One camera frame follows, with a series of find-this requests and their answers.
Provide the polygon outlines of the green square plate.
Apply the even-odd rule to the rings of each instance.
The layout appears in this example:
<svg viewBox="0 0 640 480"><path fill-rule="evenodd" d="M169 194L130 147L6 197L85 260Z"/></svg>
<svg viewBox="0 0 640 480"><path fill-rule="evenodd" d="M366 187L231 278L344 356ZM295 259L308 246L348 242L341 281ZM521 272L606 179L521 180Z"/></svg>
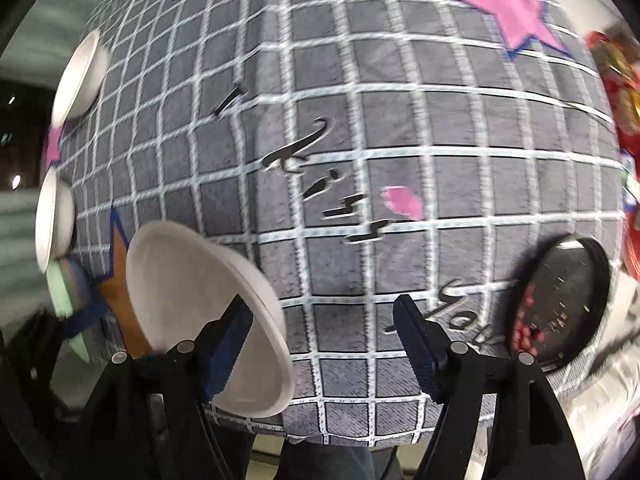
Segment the green square plate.
<svg viewBox="0 0 640 480"><path fill-rule="evenodd" d="M46 271L55 315L69 321L91 304L86 274L78 264L65 258L51 261Z"/></svg>

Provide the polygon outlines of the white bowl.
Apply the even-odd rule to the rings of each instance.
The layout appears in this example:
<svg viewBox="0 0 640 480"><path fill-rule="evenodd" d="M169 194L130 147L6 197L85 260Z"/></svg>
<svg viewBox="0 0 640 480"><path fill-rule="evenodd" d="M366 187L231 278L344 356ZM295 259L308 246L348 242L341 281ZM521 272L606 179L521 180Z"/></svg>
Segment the white bowl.
<svg viewBox="0 0 640 480"><path fill-rule="evenodd" d="M99 29L81 41L68 61L56 88L51 123L61 128L67 119L81 117L96 100L110 65L111 53Z"/></svg>
<svg viewBox="0 0 640 480"><path fill-rule="evenodd" d="M40 188L35 222L36 259L42 273L70 249L74 225L72 189L60 177L58 168L50 167Z"/></svg>
<svg viewBox="0 0 640 480"><path fill-rule="evenodd" d="M181 224L153 221L129 244L126 284L142 333L157 351L195 338L239 295L254 321L214 405L231 414L266 418L291 403L293 365L283 309L250 260Z"/></svg>

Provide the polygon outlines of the black round dish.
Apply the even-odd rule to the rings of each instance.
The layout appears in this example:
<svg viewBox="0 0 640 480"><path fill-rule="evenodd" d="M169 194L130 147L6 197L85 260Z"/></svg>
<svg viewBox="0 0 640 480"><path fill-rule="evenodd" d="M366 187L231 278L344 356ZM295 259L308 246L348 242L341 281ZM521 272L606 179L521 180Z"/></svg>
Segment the black round dish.
<svg viewBox="0 0 640 480"><path fill-rule="evenodd" d="M506 348L527 351L552 373L574 361L602 321L611 268L593 237L566 234L526 264L506 310Z"/></svg>

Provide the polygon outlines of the grey checked tablecloth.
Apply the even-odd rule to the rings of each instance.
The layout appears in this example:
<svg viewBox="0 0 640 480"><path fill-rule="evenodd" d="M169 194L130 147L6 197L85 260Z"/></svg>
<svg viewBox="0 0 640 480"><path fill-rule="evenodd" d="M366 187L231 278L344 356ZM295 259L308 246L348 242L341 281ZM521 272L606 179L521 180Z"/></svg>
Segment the grey checked tablecloth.
<svg viewBox="0 0 640 480"><path fill-rule="evenodd" d="M620 264L611 112L554 0L100 0L87 28L111 64L61 142L72 253L117 313L125 249L154 220L262 270L295 393L245 429L424 441L438 409L395 334L397 296L499 354L544 244L589 236Z"/></svg>

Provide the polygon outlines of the green curtain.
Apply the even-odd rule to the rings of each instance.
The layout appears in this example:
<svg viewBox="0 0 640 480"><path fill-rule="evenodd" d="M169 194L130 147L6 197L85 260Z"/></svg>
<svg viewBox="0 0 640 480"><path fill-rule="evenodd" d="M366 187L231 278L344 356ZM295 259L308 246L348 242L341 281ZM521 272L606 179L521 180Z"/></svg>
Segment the green curtain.
<svg viewBox="0 0 640 480"><path fill-rule="evenodd" d="M1 330L49 301L34 246L55 88L99 0L1 0Z"/></svg>

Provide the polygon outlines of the red tray with items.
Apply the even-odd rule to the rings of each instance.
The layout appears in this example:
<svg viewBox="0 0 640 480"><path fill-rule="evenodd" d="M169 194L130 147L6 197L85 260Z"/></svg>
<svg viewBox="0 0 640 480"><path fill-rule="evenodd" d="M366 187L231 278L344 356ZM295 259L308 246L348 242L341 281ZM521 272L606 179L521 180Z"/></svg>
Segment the red tray with items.
<svg viewBox="0 0 640 480"><path fill-rule="evenodd" d="M596 62L614 120L624 166L624 263L639 279L639 46L624 33L617 37L590 32L586 44Z"/></svg>

